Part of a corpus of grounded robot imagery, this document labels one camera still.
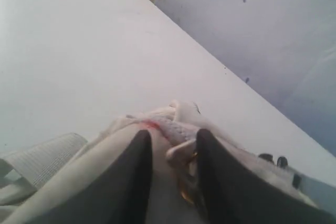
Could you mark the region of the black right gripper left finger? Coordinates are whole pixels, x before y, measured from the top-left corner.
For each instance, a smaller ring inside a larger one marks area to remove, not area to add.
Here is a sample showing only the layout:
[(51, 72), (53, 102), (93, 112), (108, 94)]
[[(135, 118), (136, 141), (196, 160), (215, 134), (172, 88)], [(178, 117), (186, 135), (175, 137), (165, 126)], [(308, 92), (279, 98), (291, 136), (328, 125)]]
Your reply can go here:
[(88, 186), (27, 223), (145, 223), (152, 181), (152, 143), (140, 130)]

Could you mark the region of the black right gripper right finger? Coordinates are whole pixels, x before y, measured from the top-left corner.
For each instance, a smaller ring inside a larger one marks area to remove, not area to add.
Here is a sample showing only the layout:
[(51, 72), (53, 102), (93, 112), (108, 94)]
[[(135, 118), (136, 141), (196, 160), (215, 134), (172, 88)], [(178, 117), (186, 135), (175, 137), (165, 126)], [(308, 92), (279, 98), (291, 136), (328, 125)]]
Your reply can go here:
[(199, 186), (210, 223), (335, 223), (330, 213), (259, 178), (210, 131), (198, 131), (196, 150)]

